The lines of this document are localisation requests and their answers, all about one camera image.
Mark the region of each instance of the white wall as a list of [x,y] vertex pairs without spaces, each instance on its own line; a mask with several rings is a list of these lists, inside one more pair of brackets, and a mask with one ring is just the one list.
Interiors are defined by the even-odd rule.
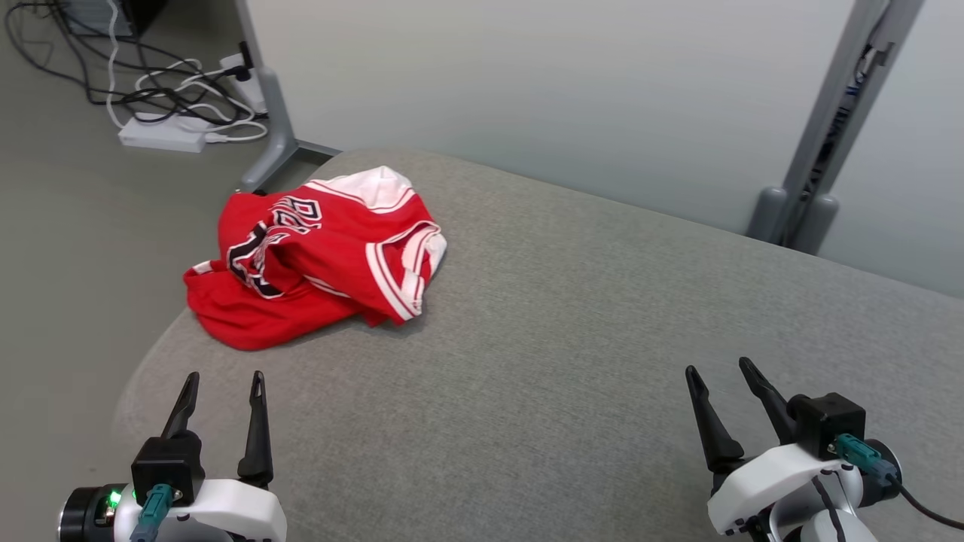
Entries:
[[819,255],[964,297],[964,2],[926,0],[831,194]]
[[434,150],[743,233],[853,0],[249,6],[299,139]]

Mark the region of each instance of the basketball jersey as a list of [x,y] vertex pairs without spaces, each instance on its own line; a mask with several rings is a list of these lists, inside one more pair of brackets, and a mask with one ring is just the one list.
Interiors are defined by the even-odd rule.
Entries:
[[235,194],[218,246],[221,259],[184,274],[188,306],[215,339],[256,350],[354,314],[369,325],[418,316],[446,243],[409,180],[383,166]]

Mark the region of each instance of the jersey lettering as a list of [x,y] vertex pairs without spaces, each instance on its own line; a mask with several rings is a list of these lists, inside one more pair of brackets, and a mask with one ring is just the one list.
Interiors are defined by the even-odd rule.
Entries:
[[271,206],[274,224],[258,222],[243,243],[228,248],[230,270],[245,285],[265,299],[281,297],[284,292],[264,279],[264,255],[267,248],[291,235],[301,235],[321,228],[321,206],[315,200],[285,196]]

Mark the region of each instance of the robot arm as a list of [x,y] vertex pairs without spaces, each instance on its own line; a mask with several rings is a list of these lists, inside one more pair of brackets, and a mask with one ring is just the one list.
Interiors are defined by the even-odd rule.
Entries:
[[144,442],[132,483],[78,488],[58,520],[59,542],[284,542],[287,520],[275,494],[264,375],[254,373],[251,421],[238,479],[205,479],[201,439],[188,430],[200,376],[193,372],[160,437]]
[[[710,404],[710,392],[695,367],[686,369],[696,424],[713,487],[707,504],[710,521],[720,534],[748,533],[758,542],[876,540],[857,517],[857,509],[899,495],[882,475],[867,473],[835,449],[841,435],[864,437],[866,412],[836,393],[790,403],[748,358],[739,368],[753,395],[763,403],[780,446],[756,457],[727,432]],[[878,441],[867,441],[889,464],[898,481],[899,463]],[[782,537],[781,530],[794,528]]]

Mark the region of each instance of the couch cushion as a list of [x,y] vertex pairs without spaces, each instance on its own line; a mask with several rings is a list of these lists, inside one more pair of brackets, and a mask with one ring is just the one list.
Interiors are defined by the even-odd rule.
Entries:
[[[245,353],[186,312],[120,400],[131,457],[198,370],[203,464],[234,476],[261,369],[290,540],[704,541],[710,473],[683,369],[754,455],[777,441],[745,355],[787,397],[867,408],[908,486],[964,516],[964,302],[435,154],[348,152],[316,176],[380,165],[449,241],[425,314]],[[889,539],[946,535],[900,501],[862,515]]]

